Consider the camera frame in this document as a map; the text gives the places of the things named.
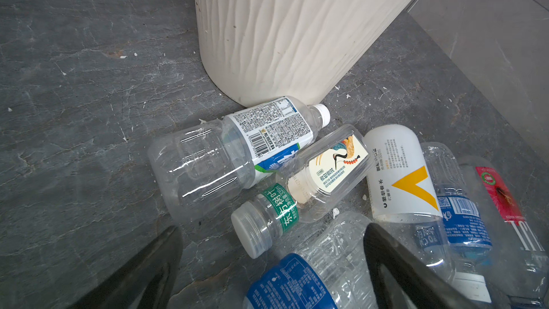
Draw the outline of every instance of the clear plastic bottle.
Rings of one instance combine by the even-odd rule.
[[[490,294],[477,264],[488,257],[492,243],[475,203],[468,198],[456,157],[438,142],[421,144],[423,156],[438,197],[456,275],[452,285],[477,305],[490,307]]]
[[[148,155],[171,216],[198,219],[251,188],[329,121],[324,105],[286,96],[155,139]]]
[[[477,205],[492,251],[477,271],[508,296],[513,309],[545,308],[549,258],[492,164],[477,156],[460,157],[469,198]]]
[[[362,245],[369,223],[359,213],[341,213],[312,244],[254,283],[243,308],[377,308]]]
[[[455,270],[448,239],[417,136],[390,124],[370,130],[364,142],[374,164],[367,175],[374,220],[439,277],[451,281]]]
[[[277,172],[273,186],[230,217],[246,252],[255,259],[298,221],[322,218],[370,166],[362,135],[350,124],[297,154]]]

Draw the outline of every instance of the red bottle label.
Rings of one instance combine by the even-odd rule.
[[[525,221],[517,202],[496,170],[490,167],[477,167],[477,172],[504,221]]]

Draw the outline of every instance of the white plastic bottle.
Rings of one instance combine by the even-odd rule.
[[[465,180],[450,149],[438,142],[421,144],[429,175],[443,214],[456,275],[452,285],[478,306],[491,307],[484,277],[476,270],[492,249],[483,215],[468,196]]]
[[[375,221],[439,277],[454,274],[442,214],[419,141],[409,128],[390,124],[364,137],[372,151],[368,191]]]
[[[246,252],[255,259],[298,221],[322,218],[370,166],[362,135],[350,124],[297,154],[277,172],[274,185],[231,215]]]
[[[376,309],[362,238],[370,220],[340,214],[312,244],[251,285],[244,309]]]
[[[526,222],[513,195],[493,165],[477,156],[458,159],[492,241],[492,251],[477,271],[508,296],[513,309],[546,308],[549,258]]]
[[[280,168],[330,121],[282,97],[155,139],[149,159],[175,221],[198,219]]]

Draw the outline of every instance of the gray marble floor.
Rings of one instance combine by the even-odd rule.
[[[193,0],[0,0],[0,293],[5,308],[63,308],[173,224],[146,148],[241,107],[198,52]],[[360,131],[404,124],[421,141],[491,160],[549,247],[547,165],[403,13],[325,98]],[[251,260],[230,213],[181,226],[170,307],[233,308],[251,282],[332,219],[297,225]],[[366,182],[342,203],[371,214]]]

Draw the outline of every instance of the gray tile wall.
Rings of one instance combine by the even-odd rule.
[[[418,0],[410,14],[549,163],[546,7],[549,0]]]

